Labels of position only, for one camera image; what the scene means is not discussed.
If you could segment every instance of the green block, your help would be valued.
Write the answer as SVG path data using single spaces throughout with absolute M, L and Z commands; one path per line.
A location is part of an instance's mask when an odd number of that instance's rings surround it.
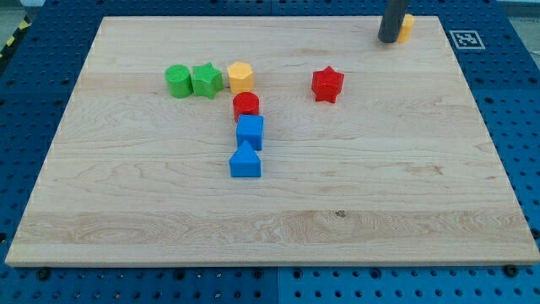
M 223 89 L 221 71 L 209 62 L 202 66 L 193 67 L 193 93 L 195 96 L 206 96 L 213 99 Z
M 173 97 L 186 98 L 193 92 L 192 76 L 186 66 L 177 64 L 167 68 L 165 80 Z

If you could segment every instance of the red star block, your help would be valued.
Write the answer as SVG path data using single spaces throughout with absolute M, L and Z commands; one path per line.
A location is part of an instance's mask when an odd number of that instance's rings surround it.
M 313 72 L 311 89 L 315 92 L 315 101 L 336 103 L 336 97 L 341 93 L 345 75 L 334 71 L 330 66 L 322 71 Z

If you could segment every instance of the yellow hexagon block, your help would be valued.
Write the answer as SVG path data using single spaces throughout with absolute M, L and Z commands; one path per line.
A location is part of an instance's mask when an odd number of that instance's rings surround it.
M 233 94 L 253 90 L 253 71 L 249 63 L 235 62 L 227 68 L 229 73 L 230 91 Z

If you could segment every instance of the yellow black caution tape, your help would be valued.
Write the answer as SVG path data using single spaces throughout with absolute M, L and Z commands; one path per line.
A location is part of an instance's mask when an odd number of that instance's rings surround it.
M 6 41 L 6 45 L 0 51 L 0 75 L 2 75 L 8 67 L 11 57 L 19 47 L 20 42 L 23 40 L 30 26 L 30 19 L 28 16 L 24 17 L 23 21 L 20 22 L 15 32 Z

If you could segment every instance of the red cylinder block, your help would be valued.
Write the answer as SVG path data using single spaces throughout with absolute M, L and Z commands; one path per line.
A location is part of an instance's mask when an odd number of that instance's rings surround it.
M 259 97 L 251 92 L 240 93 L 233 99 L 235 108 L 235 122 L 240 114 L 259 115 Z

